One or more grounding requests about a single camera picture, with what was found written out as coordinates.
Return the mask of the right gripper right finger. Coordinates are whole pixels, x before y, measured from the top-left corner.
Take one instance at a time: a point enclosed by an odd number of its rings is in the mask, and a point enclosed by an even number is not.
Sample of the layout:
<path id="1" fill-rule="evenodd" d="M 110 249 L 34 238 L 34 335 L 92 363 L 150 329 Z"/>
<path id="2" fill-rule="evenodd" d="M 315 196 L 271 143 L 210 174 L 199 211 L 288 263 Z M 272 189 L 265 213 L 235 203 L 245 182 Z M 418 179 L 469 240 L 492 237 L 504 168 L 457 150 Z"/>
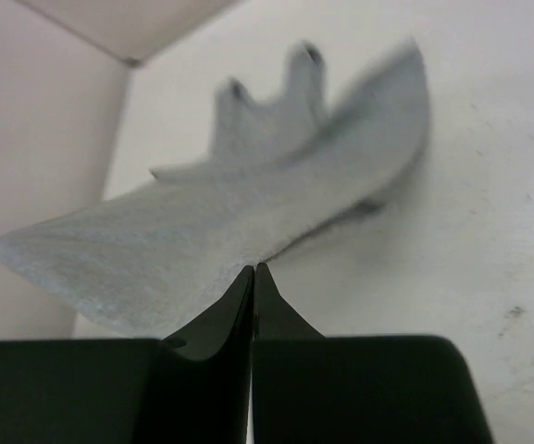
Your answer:
<path id="1" fill-rule="evenodd" d="M 260 263 L 254 278 L 253 332 L 259 340 L 322 339 L 281 296 L 267 264 Z"/>

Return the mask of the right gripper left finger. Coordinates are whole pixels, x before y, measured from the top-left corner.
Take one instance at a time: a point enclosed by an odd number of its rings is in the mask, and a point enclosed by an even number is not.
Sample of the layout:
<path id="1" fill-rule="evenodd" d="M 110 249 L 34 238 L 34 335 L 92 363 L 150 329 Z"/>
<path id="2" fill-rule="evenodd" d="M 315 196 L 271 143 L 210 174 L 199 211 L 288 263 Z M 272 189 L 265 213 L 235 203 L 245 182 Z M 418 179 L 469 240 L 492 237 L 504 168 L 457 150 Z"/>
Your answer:
<path id="1" fill-rule="evenodd" d="M 247 434 L 254 269 L 176 333 L 169 347 L 170 443 L 244 443 Z"/>

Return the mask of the grey tank top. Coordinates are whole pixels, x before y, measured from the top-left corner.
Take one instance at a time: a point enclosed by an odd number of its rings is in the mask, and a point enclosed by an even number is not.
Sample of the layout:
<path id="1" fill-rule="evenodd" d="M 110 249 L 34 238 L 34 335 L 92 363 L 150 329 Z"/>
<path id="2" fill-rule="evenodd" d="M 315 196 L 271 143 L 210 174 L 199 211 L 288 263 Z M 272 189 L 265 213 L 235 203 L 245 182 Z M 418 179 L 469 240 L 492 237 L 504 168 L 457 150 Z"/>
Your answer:
<path id="1" fill-rule="evenodd" d="M 326 66 L 295 49 L 282 94 L 238 81 L 216 96 L 207 158 L 156 167 L 141 188 L 0 236 L 0 263 L 90 321 L 164 337 L 240 270 L 373 204 L 416 158 L 430 118 L 423 57 L 409 44 L 324 103 Z"/>

